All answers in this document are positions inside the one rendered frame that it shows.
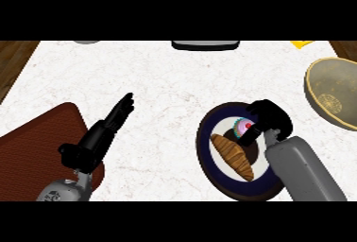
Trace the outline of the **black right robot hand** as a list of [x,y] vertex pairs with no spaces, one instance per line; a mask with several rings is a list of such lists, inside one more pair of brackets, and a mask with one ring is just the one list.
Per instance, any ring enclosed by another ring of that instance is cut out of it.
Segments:
[[267,99],[254,101],[245,110],[258,117],[258,121],[243,133],[239,143],[248,147],[262,132],[279,130],[276,140],[283,141],[293,132],[293,123],[283,109]]

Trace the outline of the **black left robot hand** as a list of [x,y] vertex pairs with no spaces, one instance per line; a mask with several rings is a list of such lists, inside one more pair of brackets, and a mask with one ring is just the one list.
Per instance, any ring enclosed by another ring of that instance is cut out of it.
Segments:
[[116,102],[106,118],[99,120],[77,144],[62,144],[62,164],[78,172],[90,174],[108,153],[115,134],[134,110],[133,94],[128,93]]

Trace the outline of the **pink frosted cupcake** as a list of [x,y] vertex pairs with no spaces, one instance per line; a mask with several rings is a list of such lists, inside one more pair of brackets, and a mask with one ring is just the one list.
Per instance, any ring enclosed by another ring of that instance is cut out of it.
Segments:
[[245,132],[248,131],[252,125],[254,125],[254,122],[248,118],[240,117],[236,120],[233,125],[233,132],[237,138],[243,136]]

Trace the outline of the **tan bowl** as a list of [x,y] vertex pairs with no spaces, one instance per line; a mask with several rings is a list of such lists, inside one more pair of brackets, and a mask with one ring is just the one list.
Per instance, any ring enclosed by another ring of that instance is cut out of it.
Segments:
[[357,131],[357,62],[316,60],[305,71],[304,93],[319,116],[339,128]]

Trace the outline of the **dark blue rimmed plate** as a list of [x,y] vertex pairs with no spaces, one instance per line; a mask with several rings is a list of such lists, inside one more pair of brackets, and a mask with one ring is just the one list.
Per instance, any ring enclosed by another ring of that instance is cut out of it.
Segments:
[[196,132],[196,156],[209,182],[227,197],[239,201],[265,201],[279,194],[285,185],[274,175],[265,159],[264,136],[260,136],[248,147],[242,147],[251,163],[252,181],[246,181],[224,162],[211,141],[211,136],[218,134],[234,143],[239,142],[233,130],[236,121],[246,118],[251,123],[255,123],[258,120],[245,110],[246,106],[246,103],[229,102],[208,111]]

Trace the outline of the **reddish brown placemat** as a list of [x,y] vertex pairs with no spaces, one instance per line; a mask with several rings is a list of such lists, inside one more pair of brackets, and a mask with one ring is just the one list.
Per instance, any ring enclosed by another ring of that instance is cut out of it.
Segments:
[[[53,181],[78,180],[59,147],[77,144],[87,131],[77,106],[65,102],[0,137],[0,201],[34,201]],[[105,177],[103,160],[90,174],[93,191]]]

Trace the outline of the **brown croissant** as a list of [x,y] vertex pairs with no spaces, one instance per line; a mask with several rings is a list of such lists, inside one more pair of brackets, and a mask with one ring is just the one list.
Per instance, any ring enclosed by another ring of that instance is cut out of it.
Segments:
[[240,177],[251,182],[254,180],[254,172],[242,147],[224,136],[215,133],[211,136],[211,142],[223,161]]

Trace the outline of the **yellow object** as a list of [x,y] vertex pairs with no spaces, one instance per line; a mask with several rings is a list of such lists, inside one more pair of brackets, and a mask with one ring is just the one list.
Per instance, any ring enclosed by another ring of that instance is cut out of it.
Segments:
[[301,49],[307,44],[313,43],[314,41],[291,41],[292,45],[296,49]]

